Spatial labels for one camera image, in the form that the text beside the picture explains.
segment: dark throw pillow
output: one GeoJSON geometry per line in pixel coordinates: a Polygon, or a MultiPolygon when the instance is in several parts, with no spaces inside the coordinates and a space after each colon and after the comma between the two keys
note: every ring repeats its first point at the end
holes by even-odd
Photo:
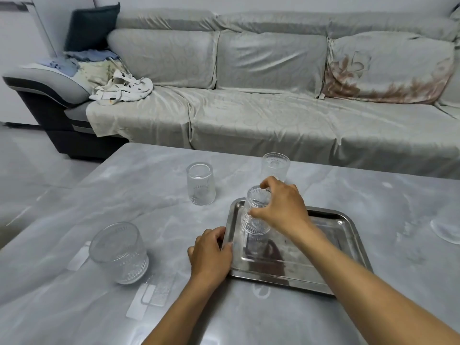
{"type": "Polygon", "coordinates": [[[107,47],[107,35],[115,29],[120,3],[113,6],[74,10],[64,51],[103,50],[107,47]]]}

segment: coffee table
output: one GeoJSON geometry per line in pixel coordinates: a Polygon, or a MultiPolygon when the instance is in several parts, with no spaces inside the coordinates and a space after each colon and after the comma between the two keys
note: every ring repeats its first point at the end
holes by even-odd
{"type": "MultiPolygon", "coordinates": [[[[204,229],[225,225],[231,203],[260,181],[259,171],[256,157],[126,144],[0,251],[0,339],[140,344],[190,276],[187,247],[204,229]],[[195,161],[214,167],[217,197],[209,206],[187,197],[185,169],[195,161]],[[90,260],[66,269],[86,241],[117,221],[139,228],[149,269],[175,273],[164,306],[149,306],[141,321],[126,317],[139,284],[112,283],[90,260]]],[[[460,331],[460,246],[431,229],[460,205],[460,181],[300,162],[287,178],[308,206],[354,221],[378,276],[460,331]]],[[[206,345],[354,345],[358,338],[333,298],[237,279],[216,291],[193,333],[206,345]]]]}

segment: tray rim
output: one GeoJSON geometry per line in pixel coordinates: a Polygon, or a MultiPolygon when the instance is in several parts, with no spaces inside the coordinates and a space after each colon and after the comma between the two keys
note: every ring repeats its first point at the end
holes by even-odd
{"type": "MultiPolygon", "coordinates": [[[[245,197],[240,197],[240,198],[234,200],[232,202],[232,204],[230,205],[229,215],[227,217],[227,223],[225,225],[225,235],[224,235],[222,246],[225,243],[229,242],[229,239],[230,239],[230,227],[231,227],[231,224],[232,224],[232,221],[233,221],[233,213],[235,211],[235,207],[236,207],[237,203],[239,203],[241,201],[245,201],[245,200],[246,200],[245,197]]],[[[348,215],[346,215],[345,213],[342,213],[340,211],[336,211],[336,210],[333,210],[333,209],[327,209],[327,208],[321,208],[321,207],[305,206],[305,208],[307,208],[307,210],[309,212],[312,211],[312,212],[320,212],[320,213],[327,213],[327,214],[335,214],[335,215],[338,215],[338,216],[342,217],[344,220],[346,220],[348,222],[350,228],[351,228],[353,238],[354,238],[354,240],[355,240],[355,242],[356,242],[356,244],[358,246],[358,251],[359,251],[359,254],[360,254],[360,257],[361,257],[362,264],[364,265],[364,267],[367,270],[369,270],[372,273],[374,272],[373,269],[372,269],[371,263],[369,261],[369,258],[367,256],[366,250],[364,249],[364,245],[362,244],[361,238],[359,237],[359,233],[358,233],[358,230],[356,229],[355,223],[353,222],[353,220],[351,220],[350,217],[348,217],[348,215]]],[[[250,281],[256,281],[256,282],[264,282],[264,283],[268,283],[268,284],[272,284],[272,285],[277,285],[277,286],[280,286],[280,287],[302,289],[302,290],[308,290],[308,291],[312,291],[312,292],[317,292],[317,293],[320,293],[320,294],[327,294],[329,296],[334,296],[334,294],[332,293],[332,291],[330,290],[330,288],[326,284],[318,284],[318,283],[314,283],[314,282],[293,280],[293,279],[290,279],[290,278],[272,277],[270,275],[257,274],[255,272],[250,272],[250,271],[247,271],[247,270],[238,270],[238,269],[233,269],[233,268],[230,269],[229,275],[233,276],[233,277],[241,278],[241,279],[244,279],[244,280],[250,280],[250,281]],[[281,283],[277,282],[278,280],[288,281],[289,285],[286,286],[284,284],[281,284],[281,283]]]]}

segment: stainless steel tray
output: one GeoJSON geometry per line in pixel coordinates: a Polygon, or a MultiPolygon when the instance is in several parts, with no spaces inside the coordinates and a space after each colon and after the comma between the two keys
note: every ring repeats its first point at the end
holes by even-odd
{"type": "MultiPolygon", "coordinates": [[[[241,227],[244,198],[230,207],[223,244],[233,242],[230,275],[312,292],[334,295],[318,271],[290,240],[271,229],[266,235],[248,234],[241,227]]],[[[372,271],[353,221],[345,214],[307,207],[311,220],[342,252],[372,271]]]]}

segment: tiled floor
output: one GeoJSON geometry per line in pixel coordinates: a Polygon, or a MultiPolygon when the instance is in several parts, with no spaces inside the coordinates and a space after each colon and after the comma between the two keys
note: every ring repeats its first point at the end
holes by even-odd
{"type": "Polygon", "coordinates": [[[0,124],[0,249],[99,164],[58,153],[44,131],[0,124]]]}

